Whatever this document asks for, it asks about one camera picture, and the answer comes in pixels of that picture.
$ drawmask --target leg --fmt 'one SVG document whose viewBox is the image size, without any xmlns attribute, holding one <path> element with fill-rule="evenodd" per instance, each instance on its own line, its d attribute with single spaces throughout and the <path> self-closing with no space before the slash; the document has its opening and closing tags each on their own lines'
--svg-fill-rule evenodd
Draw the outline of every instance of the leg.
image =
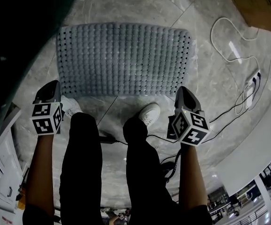
<svg viewBox="0 0 271 225">
<path fill-rule="evenodd" d="M 95 119 L 82 112 L 75 113 L 60 176 L 62 224 L 103 224 L 101 169 L 102 151 Z M 86 221 L 85 212 L 89 214 Z"/>
<path fill-rule="evenodd" d="M 171 199 L 160 167 L 158 153 L 146 142 L 147 127 L 139 118 L 129 119 L 123 133 L 128 143 L 127 151 L 127 184 L 132 205 L 131 222 L 140 224 L 145 219 L 143 208 L 149 206 L 160 223 L 171 223 L 176 214 L 176 203 Z"/>
</svg>

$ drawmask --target gray rubber mat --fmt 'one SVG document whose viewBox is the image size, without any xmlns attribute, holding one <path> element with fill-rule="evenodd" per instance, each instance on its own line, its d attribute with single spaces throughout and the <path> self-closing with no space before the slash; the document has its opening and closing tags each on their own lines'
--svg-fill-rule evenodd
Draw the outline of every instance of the gray rubber mat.
<svg viewBox="0 0 271 225">
<path fill-rule="evenodd" d="M 175 96 L 192 45 L 187 30 L 130 23 L 63 27 L 56 44 L 61 91 L 69 98 Z"/>
</svg>

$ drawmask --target pant leg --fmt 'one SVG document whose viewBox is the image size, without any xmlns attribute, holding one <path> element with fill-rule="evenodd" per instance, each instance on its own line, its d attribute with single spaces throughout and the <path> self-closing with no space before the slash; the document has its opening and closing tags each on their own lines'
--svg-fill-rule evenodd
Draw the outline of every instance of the pant leg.
<svg viewBox="0 0 271 225">
<path fill-rule="evenodd" d="M 74 114 L 69 134 L 60 176 L 62 224 L 102 225 L 102 151 L 95 119 L 82 112 Z"/>
<path fill-rule="evenodd" d="M 132 206 L 130 222 L 150 223 L 151 217 L 155 224 L 172 224 L 178 209 L 164 185 L 158 153 L 146 142 L 147 127 L 140 119 L 131 118 L 125 123 L 123 133 L 128 143 L 126 177 Z"/>
</svg>

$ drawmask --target white sneaker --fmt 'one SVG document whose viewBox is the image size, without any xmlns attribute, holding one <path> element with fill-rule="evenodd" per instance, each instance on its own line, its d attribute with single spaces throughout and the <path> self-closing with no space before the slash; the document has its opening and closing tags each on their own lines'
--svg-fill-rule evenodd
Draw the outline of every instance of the white sneaker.
<svg viewBox="0 0 271 225">
<path fill-rule="evenodd" d="M 62 95 L 60 102 L 62 103 L 62 110 L 69 118 L 71 118 L 75 113 L 82 113 L 78 102 L 74 98 L 67 98 Z"/>
<path fill-rule="evenodd" d="M 145 106 L 139 114 L 139 119 L 142 120 L 146 127 L 150 127 L 159 117 L 160 107 L 156 103 Z"/>
</svg>

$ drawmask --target marble floor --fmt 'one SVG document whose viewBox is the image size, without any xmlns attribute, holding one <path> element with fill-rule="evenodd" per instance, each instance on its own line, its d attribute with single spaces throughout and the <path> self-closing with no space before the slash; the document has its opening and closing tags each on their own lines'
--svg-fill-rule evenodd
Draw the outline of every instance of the marble floor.
<svg viewBox="0 0 271 225">
<path fill-rule="evenodd" d="M 184 85 L 197 96 L 207 118 L 212 119 L 234 105 L 244 89 L 246 78 L 256 68 L 253 60 L 229 64 L 212 47 L 210 30 L 213 23 L 222 16 L 229 18 L 248 38 L 253 38 L 258 31 L 245 24 L 232 0 L 76 0 L 63 24 L 138 22 L 187 29 L 194 42 Z M 220 21 L 214 30 L 214 41 L 229 59 L 234 58 L 228 46 L 230 41 L 240 56 L 256 56 L 262 71 L 262 82 L 255 97 L 255 101 L 259 99 L 255 108 L 228 126 L 216 139 L 197 148 L 209 193 L 222 186 L 219 178 L 215 176 L 215 166 L 246 138 L 271 104 L 271 32 L 259 30 L 257 40 L 247 42 L 241 40 L 227 21 Z M 47 42 L 38 55 L 13 101 L 22 109 L 22 115 L 15 123 L 16 151 L 19 159 L 28 164 L 37 142 L 29 120 L 30 105 L 36 92 L 54 79 L 58 79 L 55 37 Z M 96 119 L 101 134 L 110 133 L 121 141 L 124 141 L 124 122 L 148 103 L 157 102 L 162 111 L 159 120 L 151 126 L 149 134 L 165 137 L 168 116 L 174 111 L 174 98 L 166 96 L 83 97 L 77 101 L 85 113 Z M 235 116 L 231 111 L 212 123 L 209 138 L 215 136 Z M 60 173 L 69 138 L 69 126 L 70 121 L 66 117 L 61 125 L 61 134 L 56 135 L 53 141 L 53 187 L 56 206 L 60 206 Z M 161 160 L 175 155 L 180 148 L 177 143 L 170 144 L 154 137 L 149 137 L 148 141 L 158 151 Z M 117 208 L 130 206 L 124 160 L 127 146 L 121 143 L 102 144 L 102 151 L 101 205 Z M 80 176 L 83 176 L 83 170 L 80 170 Z M 178 187 L 179 170 L 167 184 L 167 189 L 171 194 L 176 194 Z"/>
</svg>

